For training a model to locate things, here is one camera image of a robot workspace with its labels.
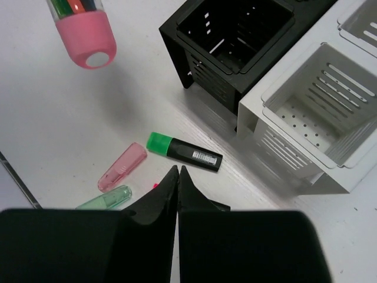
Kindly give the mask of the black metal organizer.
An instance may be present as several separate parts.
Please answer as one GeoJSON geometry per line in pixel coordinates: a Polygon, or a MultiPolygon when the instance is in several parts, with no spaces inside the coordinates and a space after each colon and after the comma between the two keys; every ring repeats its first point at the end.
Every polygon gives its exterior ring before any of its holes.
{"type": "Polygon", "coordinates": [[[333,1],[186,1],[159,31],[184,88],[197,83],[233,114],[239,101],[333,1]]]}

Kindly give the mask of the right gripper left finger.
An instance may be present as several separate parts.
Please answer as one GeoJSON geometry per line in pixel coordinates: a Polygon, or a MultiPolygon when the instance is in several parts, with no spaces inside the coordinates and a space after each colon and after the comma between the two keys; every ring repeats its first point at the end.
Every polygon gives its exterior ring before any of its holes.
{"type": "Polygon", "coordinates": [[[123,210],[1,213],[2,282],[169,282],[179,172],[123,210]]]}

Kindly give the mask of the pink cap black highlighter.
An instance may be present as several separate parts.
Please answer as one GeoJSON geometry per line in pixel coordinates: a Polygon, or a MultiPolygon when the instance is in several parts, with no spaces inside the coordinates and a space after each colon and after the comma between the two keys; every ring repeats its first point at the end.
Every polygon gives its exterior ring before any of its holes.
{"type": "Polygon", "coordinates": [[[176,183],[177,197],[173,208],[177,213],[230,212],[230,206],[207,198],[193,183],[176,183]]]}

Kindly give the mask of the green translucent eraser pen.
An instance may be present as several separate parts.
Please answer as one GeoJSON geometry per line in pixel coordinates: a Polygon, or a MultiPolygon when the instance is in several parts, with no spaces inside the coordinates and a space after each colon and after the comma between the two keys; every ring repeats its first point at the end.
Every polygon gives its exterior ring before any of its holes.
{"type": "Polygon", "coordinates": [[[77,210],[109,210],[130,200],[132,190],[122,185],[76,207],[77,210]]]}

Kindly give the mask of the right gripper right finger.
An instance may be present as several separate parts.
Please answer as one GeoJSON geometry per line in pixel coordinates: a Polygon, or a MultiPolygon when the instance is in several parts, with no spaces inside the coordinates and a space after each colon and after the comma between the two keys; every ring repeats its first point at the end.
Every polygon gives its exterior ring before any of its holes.
{"type": "Polygon", "coordinates": [[[181,282],[331,282],[316,229],[297,210],[223,211],[183,167],[178,181],[181,282]]]}

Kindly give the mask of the white metal organizer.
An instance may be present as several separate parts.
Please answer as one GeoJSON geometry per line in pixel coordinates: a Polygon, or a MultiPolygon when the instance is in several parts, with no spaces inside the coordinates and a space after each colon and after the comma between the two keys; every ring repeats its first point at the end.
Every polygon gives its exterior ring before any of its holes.
{"type": "Polygon", "coordinates": [[[337,1],[240,101],[237,136],[303,195],[353,191],[376,166],[376,2],[337,1]]]}

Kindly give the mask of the pink-capped crayon tube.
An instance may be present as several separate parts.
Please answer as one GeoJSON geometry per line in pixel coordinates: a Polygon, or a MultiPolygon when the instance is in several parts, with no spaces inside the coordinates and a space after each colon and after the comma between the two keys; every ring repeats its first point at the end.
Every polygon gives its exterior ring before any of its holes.
{"type": "Polygon", "coordinates": [[[94,70],[109,65],[117,44],[101,1],[47,1],[55,26],[70,59],[94,70]]]}

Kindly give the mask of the pink translucent eraser pen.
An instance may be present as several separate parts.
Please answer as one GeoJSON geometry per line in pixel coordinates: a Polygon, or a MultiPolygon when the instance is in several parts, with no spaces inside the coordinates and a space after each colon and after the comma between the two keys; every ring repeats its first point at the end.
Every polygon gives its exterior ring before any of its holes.
{"type": "Polygon", "coordinates": [[[128,176],[146,158],[145,148],[138,143],[132,143],[99,179],[97,186],[100,192],[105,193],[115,188],[117,183],[128,176]]]}

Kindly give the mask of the green cap black highlighter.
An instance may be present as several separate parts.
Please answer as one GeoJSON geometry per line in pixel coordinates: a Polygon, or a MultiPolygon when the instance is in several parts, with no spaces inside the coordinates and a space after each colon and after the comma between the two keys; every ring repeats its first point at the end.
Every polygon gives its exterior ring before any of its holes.
{"type": "Polygon", "coordinates": [[[220,153],[157,132],[150,134],[146,148],[161,156],[212,172],[219,171],[223,160],[223,156],[220,153]]]}

